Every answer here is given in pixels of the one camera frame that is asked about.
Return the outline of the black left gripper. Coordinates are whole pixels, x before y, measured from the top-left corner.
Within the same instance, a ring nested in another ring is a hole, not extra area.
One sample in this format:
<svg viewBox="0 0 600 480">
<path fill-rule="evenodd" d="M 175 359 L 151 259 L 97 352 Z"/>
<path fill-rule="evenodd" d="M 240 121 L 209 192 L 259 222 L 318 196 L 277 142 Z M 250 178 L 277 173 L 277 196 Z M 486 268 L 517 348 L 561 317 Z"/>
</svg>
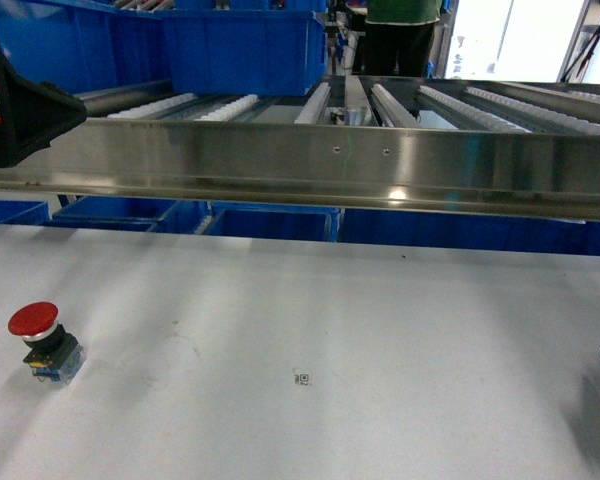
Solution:
<svg viewBox="0 0 600 480">
<path fill-rule="evenodd" d="M 0 169 L 18 165 L 87 119 L 77 97 L 19 75 L 0 49 Z"/>
</svg>

